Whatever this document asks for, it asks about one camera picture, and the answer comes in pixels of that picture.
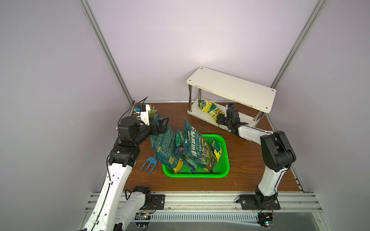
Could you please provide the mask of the dark green soil bag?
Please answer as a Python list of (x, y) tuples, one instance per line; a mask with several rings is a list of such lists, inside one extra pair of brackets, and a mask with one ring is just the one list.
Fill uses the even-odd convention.
[(184, 162), (176, 154), (176, 134), (171, 127), (167, 125), (163, 134), (151, 135), (150, 140), (157, 160), (167, 167), (170, 173), (178, 173)]

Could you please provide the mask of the small green yellow fertilizer packet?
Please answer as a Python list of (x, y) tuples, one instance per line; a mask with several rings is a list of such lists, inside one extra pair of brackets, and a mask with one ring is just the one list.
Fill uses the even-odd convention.
[(223, 154), (221, 144), (216, 139), (214, 139), (213, 143), (212, 143), (212, 147), (213, 147), (213, 150), (214, 150), (214, 155), (216, 157), (216, 160), (217, 160), (217, 162), (219, 162), (219, 160), (220, 160), (220, 158)]

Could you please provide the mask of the green yellow large fertilizer bag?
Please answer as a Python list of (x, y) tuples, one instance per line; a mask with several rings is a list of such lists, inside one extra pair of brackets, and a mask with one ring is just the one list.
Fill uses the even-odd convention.
[(193, 160), (198, 167), (213, 173), (214, 167), (218, 163), (214, 145), (209, 144), (187, 119), (184, 122), (183, 135), (184, 155)]

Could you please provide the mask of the colourful flower fertilizer bag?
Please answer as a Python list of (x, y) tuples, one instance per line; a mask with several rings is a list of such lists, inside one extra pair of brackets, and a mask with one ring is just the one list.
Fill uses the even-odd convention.
[(175, 141), (176, 141), (176, 150), (175, 150), (176, 155), (179, 156), (179, 158), (188, 166), (188, 168), (190, 169), (190, 172), (192, 174), (195, 174), (197, 165), (193, 159), (189, 158), (186, 155), (185, 147), (184, 147), (184, 141), (185, 141), (184, 134), (180, 129), (177, 129)]

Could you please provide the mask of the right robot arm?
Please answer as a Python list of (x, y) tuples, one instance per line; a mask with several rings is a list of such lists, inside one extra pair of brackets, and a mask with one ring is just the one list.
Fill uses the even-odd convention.
[(262, 180), (254, 195), (240, 195), (237, 203), (241, 204), (243, 210), (279, 210), (278, 186), (285, 172), (296, 161), (286, 134), (282, 131), (264, 131), (241, 122), (239, 112), (233, 104), (227, 105), (225, 115), (217, 116), (216, 123), (226, 126), (234, 135), (261, 146), (266, 166)]

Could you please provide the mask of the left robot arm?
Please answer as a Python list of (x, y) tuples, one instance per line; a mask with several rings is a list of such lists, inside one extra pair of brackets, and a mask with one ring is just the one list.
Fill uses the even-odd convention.
[(151, 191), (144, 186), (135, 187), (122, 207), (119, 207), (119, 202), (140, 154), (140, 144), (151, 135), (164, 134), (168, 123), (168, 117), (161, 117), (148, 125), (134, 116), (120, 120), (117, 126), (119, 135), (106, 160), (104, 185), (82, 230), (125, 231), (139, 210), (150, 206)]

